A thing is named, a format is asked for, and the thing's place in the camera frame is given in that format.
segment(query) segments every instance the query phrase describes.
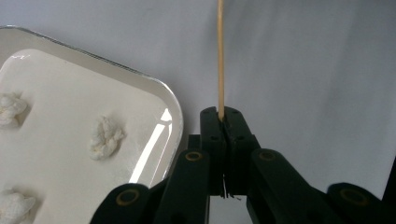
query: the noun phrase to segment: white cotton ball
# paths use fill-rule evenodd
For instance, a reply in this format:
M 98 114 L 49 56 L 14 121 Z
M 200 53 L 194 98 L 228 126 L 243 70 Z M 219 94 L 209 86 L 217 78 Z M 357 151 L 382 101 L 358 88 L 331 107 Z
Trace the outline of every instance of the white cotton ball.
M 25 110 L 27 104 L 18 99 L 14 93 L 0 94 L 0 129 L 10 129 L 18 126 L 18 121 L 15 119 Z
M 118 141 L 123 137 L 121 128 L 106 117 L 99 118 L 91 133 L 89 149 L 91 159 L 98 161 L 109 157 L 117 148 Z
M 0 224 L 21 223 L 35 205 L 35 198 L 7 189 L 0 192 Z

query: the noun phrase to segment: white tray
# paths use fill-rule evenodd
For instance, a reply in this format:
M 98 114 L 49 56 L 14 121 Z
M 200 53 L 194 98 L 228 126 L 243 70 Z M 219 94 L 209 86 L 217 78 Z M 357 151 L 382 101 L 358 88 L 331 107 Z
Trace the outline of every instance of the white tray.
M 161 81 L 14 27 L 0 29 L 0 92 L 28 108 L 0 131 L 0 190 L 34 196 L 33 223 L 89 223 L 116 186 L 153 186 L 167 174 L 183 128 Z M 114 119 L 126 136 L 108 159 L 89 158 L 91 128 Z

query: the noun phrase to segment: screw hole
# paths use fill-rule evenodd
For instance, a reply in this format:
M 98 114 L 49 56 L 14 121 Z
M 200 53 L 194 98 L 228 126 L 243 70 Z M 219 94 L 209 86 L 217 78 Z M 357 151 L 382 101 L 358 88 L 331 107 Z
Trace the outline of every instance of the screw hole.
M 340 194 L 344 200 L 357 206 L 365 206 L 369 203 L 367 197 L 355 189 L 341 189 Z
M 259 157 L 263 161 L 273 161 L 276 158 L 275 154 L 269 151 L 264 151 L 260 153 Z
M 196 152 L 196 151 L 189 152 L 189 153 L 186 154 L 186 159 L 188 161 L 198 161 L 198 160 L 200 160 L 203 157 L 204 156 L 200 152 Z
M 117 196 L 116 203 L 119 206 L 128 206 L 129 204 L 136 202 L 139 195 L 139 190 L 137 189 L 126 189 Z

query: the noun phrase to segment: white wall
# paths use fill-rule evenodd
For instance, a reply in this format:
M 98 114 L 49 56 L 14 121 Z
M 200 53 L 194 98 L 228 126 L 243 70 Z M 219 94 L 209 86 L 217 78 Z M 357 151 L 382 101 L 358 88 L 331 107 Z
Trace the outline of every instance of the white wall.
M 226 105 L 314 187 L 349 182 L 382 197 L 396 153 L 396 2 L 225 2 Z M 216 7 L 216 0 L 0 1 L 0 25 L 164 81 L 181 103 L 187 136 L 199 132 L 199 112 L 217 104 Z M 211 210 L 212 223 L 249 223 L 244 201 L 215 198 Z

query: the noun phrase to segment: wooden stick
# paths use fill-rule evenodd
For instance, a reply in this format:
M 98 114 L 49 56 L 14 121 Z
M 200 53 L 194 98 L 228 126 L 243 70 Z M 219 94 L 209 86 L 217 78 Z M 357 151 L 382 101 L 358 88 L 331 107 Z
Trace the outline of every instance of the wooden stick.
M 223 0 L 218 0 L 218 72 L 219 72 L 219 120 L 224 119 L 224 54 L 223 54 Z

